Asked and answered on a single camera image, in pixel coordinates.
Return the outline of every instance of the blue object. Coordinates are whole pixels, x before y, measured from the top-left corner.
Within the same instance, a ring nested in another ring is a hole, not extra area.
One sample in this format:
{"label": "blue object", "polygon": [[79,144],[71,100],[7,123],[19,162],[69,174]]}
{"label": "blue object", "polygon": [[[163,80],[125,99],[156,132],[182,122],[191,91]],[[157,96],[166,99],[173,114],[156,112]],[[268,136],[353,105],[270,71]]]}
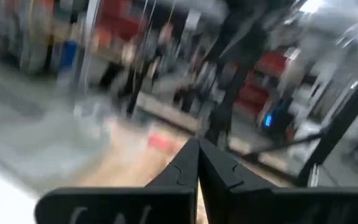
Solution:
{"label": "blue object", "polygon": [[265,126],[270,127],[271,124],[272,124],[272,115],[269,114],[265,118]]}
{"label": "blue object", "polygon": [[73,66],[75,53],[77,50],[77,43],[74,41],[64,41],[62,47],[62,57],[60,58],[58,71],[71,69]]}

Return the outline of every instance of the black metal frame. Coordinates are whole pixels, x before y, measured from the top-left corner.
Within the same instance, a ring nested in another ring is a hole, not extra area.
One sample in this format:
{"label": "black metal frame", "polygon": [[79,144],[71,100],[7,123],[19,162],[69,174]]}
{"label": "black metal frame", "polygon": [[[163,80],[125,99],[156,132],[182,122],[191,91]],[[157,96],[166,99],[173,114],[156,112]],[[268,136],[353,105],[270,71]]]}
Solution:
{"label": "black metal frame", "polygon": [[[240,155],[247,162],[257,164],[260,168],[265,169],[299,187],[306,187],[310,172],[314,165],[323,165],[324,161],[330,155],[332,150],[336,147],[337,143],[341,140],[345,132],[349,129],[350,125],[356,119],[358,115],[358,87],[349,98],[347,103],[339,114],[332,120],[331,124],[321,133],[310,135],[304,139],[285,143],[279,146],[267,147],[265,149],[255,150],[248,155]],[[281,170],[264,164],[258,160],[261,152],[271,152],[281,150],[285,147],[292,146],[294,144],[302,144],[311,142],[320,138],[319,144],[316,149],[310,155],[309,159],[305,162],[298,176],[287,174]]]}

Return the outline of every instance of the red object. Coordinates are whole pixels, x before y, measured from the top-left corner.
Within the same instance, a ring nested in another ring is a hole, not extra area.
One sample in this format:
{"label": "red object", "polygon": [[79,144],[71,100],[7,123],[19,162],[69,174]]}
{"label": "red object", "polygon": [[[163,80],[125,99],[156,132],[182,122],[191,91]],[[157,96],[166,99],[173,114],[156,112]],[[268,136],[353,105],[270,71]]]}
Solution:
{"label": "red object", "polygon": [[173,143],[171,141],[156,134],[149,137],[149,146],[167,153],[172,153],[173,149]]}
{"label": "red object", "polygon": [[108,30],[112,37],[130,41],[143,32],[147,21],[129,17],[130,7],[130,0],[103,0],[97,26]]}
{"label": "red object", "polygon": [[261,77],[257,77],[255,74],[258,72],[263,76],[280,79],[285,69],[286,60],[287,58],[282,54],[267,52],[249,72],[236,104],[254,116],[258,116],[268,101],[270,93],[262,87]]}

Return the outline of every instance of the cable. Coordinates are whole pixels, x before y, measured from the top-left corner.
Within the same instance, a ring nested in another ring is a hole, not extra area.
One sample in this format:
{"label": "cable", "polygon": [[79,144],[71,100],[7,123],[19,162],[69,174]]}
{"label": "cable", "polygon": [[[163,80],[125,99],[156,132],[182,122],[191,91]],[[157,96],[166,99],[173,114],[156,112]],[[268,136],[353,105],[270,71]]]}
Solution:
{"label": "cable", "polygon": [[157,0],[154,0],[154,4],[153,4],[153,8],[152,8],[152,12],[150,13],[150,19],[149,19],[149,27],[151,28],[151,23],[152,23],[152,16],[154,13],[154,9],[155,9],[155,5],[157,3]]}
{"label": "cable", "polygon": [[140,22],[139,22],[139,26],[138,26],[138,30],[140,29],[140,27],[142,26],[142,23],[143,23],[143,18],[144,18],[144,15],[146,13],[146,8],[147,8],[147,3],[149,2],[149,0],[146,0],[146,2],[144,2],[144,7],[143,7],[143,13],[142,13],[142,18],[140,18]]}
{"label": "cable", "polygon": [[173,1],[173,4],[172,4],[172,8],[171,8],[171,13],[169,14],[169,18],[168,18],[168,22],[167,22],[167,24],[169,24],[169,23],[170,23],[170,21],[171,21],[171,19],[172,19],[173,10],[175,9],[175,5],[176,5],[176,3],[177,3],[177,0],[174,0],[174,1]]}

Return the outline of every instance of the black post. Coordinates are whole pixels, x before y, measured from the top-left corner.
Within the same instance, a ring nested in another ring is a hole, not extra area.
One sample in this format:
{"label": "black post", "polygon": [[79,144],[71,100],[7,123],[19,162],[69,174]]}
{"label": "black post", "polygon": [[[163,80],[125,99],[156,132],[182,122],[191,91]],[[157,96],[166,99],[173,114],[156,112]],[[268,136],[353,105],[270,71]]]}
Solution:
{"label": "black post", "polygon": [[240,89],[244,85],[248,71],[251,70],[264,53],[267,34],[261,24],[254,23],[244,36],[233,48],[242,51],[241,58],[233,58],[233,62],[239,64],[239,68],[224,95],[220,105],[212,110],[209,116],[209,128],[205,138],[217,145],[222,131],[229,131],[231,127],[232,107],[237,99]]}
{"label": "black post", "polygon": [[44,72],[50,72],[54,44],[55,44],[55,37],[53,35],[50,35],[48,37],[48,48],[47,48],[47,55],[45,56]]}
{"label": "black post", "polygon": [[147,76],[147,72],[149,71],[149,67],[152,65],[152,62],[145,62],[142,66],[142,70],[139,74],[135,74],[135,86],[132,92],[131,97],[129,98],[128,106],[127,106],[127,114],[132,116],[135,110],[137,96],[139,95],[140,89],[142,88],[143,80]]}
{"label": "black post", "polygon": [[262,147],[262,148],[259,148],[259,149],[252,149],[251,153],[243,155],[243,157],[251,156],[251,155],[259,155],[259,154],[261,154],[263,152],[279,151],[279,150],[282,150],[282,149],[287,149],[290,146],[296,146],[298,144],[307,144],[307,143],[310,143],[310,142],[312,142],[314,140],[320,139],[323,135],[324,135],[323,132],[320,132],[320,133],[316,133],[316,134],[311,134],[311,135],[309,135],[309,136],[307,136],[305,138],[302,138],[302,139],[296,139],[294,141],[281,143],[279,145],[267,146],[267,147]]}
{"label": "black post", "polygon": [[339,114],[332,120],[326,130],[326,134],[321,138],[316,149],[306,161],[301,172],[299,173],[300,185],[307,186],[310,170],[313,166],[322,165],[336,144],[341,140],[349,126],[353,123],[358,115],[358,87],[344,105]]}

